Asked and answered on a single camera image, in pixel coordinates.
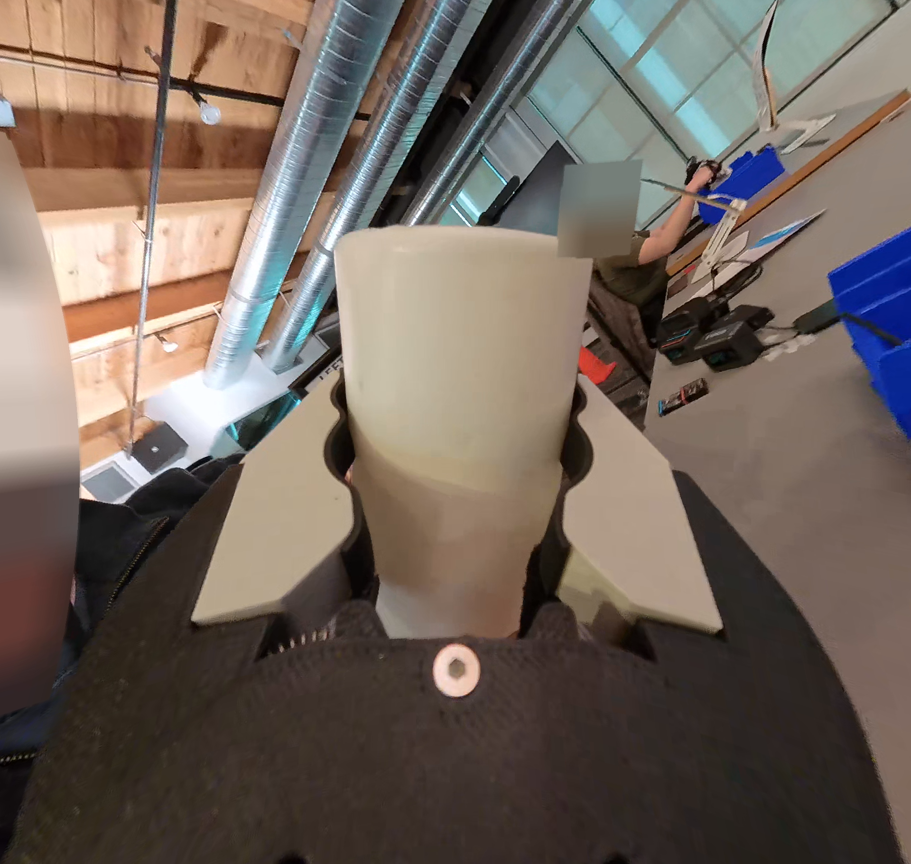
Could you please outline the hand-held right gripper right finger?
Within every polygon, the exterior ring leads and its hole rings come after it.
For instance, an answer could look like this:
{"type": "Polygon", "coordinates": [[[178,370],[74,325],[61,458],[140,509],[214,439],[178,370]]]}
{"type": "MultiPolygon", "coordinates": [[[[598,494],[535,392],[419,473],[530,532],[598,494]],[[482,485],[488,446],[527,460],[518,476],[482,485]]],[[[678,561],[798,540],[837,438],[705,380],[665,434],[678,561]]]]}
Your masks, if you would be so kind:
{"type": "Polygon", "coordinates": [[[594,637],[624,637],[641,621],[711,636],[723,619],[669,462],[586,376],[568,434],[581,436],[579,473],[559,512],[567,554],[556,597],[594,637]]]}

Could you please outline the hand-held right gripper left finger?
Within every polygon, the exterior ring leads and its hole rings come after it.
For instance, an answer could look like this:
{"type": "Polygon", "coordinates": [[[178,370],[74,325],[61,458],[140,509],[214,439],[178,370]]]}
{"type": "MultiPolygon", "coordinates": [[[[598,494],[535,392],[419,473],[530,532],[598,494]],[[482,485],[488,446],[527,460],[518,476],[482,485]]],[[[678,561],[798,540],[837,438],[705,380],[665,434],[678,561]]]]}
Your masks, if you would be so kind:
{"type": "Polygon", "coordinates": [[[328,447],[343,411],[341,377],[307,394],[241,462],[241,475],[191,614],[193,623],[284,610],[354,526],[347,466],[328,447]]]}

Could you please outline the white bottle with black cap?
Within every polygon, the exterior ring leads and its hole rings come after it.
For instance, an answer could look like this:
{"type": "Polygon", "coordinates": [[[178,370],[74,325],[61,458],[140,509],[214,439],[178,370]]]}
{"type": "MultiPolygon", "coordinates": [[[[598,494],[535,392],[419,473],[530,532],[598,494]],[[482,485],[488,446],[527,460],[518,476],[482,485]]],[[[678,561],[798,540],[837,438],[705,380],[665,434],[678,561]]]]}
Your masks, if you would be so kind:
{"type": "Polygon", "coordinates": [[[518,631],[562,482],[591,273],[529,232],[339,241],[352,483],[393,638],[518,631]]]}

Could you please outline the blue plastic bin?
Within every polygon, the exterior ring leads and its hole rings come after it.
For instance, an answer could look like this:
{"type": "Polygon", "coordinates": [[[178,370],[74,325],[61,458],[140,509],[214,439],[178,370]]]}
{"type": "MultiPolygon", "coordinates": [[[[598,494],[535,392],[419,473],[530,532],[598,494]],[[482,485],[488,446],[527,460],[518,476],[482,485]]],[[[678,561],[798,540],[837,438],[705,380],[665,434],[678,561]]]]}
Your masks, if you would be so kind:
{"type": "Polygon", "coordinates": [[[910,437],[910,230],[833,269],[828,282],[872,389],[910,437]]]}
{"type": "Polygon", "coordinates": [[[773,145],[765,145],[757,151],[746,151],[733,160],[728,166],[730,175],[702,194],[722,197],[724,201],[733,198],[750,200],[781,175],[785,174],[784,165],[773,145]]]}

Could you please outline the person's dark clothing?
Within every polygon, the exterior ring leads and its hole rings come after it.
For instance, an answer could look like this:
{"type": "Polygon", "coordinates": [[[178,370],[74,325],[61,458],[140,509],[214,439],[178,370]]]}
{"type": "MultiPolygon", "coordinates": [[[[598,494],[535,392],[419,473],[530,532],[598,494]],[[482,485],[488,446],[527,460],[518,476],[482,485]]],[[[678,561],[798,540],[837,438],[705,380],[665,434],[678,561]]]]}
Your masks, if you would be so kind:
{"type": "Polygon", "coordinates": [[[119,504],[79,502],[74,586],[49,699],[1,718],[1,831],[6,846],[31,767],[47,741],[85,645],[143,564],[239,456],[167,470],[119,504]]]}

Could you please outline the black device with display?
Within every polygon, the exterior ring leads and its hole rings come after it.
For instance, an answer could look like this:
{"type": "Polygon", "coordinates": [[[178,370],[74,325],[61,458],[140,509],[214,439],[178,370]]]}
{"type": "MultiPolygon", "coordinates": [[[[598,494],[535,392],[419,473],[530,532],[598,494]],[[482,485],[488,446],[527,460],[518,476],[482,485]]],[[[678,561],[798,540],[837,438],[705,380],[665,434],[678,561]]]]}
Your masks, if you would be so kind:
{"type": "Polygon", "coordinates": [[[774,318],[775,314],[767,307],[736,306],[700,337],[694,355],[712,372],[748,366],[766,350],[758,333],[774,318]]]}
{"type": "Polygon", "coordinates": [[[675,311],[664,317],[656,333],[656,350],[673,366],[684,366],[700,360],[697,355],[707,315],[692,310],[675,311]]]}

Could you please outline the black monitor screen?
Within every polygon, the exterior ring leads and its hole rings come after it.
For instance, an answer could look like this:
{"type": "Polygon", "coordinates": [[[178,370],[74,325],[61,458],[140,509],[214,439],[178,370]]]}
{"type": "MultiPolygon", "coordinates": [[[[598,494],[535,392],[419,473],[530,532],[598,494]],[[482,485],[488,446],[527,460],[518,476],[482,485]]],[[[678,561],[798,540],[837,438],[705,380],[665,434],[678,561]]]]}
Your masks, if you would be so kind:
{"type": "Polygon", "coordinates": [[[561,142],[553,143],[507,200],[493,226],[556,237],[565,169],[575,164],[561,142]]]}

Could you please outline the long wooden table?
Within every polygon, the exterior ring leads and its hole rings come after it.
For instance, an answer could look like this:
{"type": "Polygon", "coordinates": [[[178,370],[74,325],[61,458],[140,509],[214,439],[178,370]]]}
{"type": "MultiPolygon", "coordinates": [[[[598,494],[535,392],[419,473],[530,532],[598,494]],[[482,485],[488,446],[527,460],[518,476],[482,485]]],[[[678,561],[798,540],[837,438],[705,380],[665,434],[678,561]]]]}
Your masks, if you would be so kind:
{"type": "Polygon", "coordinates": [[[829,270],[909,226],[909,91],[841,109],[825,145],[784,157],[788,171],[749,203],[731,239],[764,235],[820,210],[792,249],[829,270]]]}

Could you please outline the silver ventilation duct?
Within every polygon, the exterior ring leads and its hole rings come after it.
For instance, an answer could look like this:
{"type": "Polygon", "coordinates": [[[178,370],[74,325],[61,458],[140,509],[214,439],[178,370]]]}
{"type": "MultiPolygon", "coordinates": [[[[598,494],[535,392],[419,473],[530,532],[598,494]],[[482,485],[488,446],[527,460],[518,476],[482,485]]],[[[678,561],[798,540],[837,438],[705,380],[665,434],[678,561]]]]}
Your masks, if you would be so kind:
{"type": "MultiPolygon", "coordinates": [[[[202,374],[244,376],[406,0],[316,0],[202,374]]],[[[289,370],[335,288],[334,255],[371,221],[493,0],[416,0],[291,299],[261,360],[289,370]]]]}

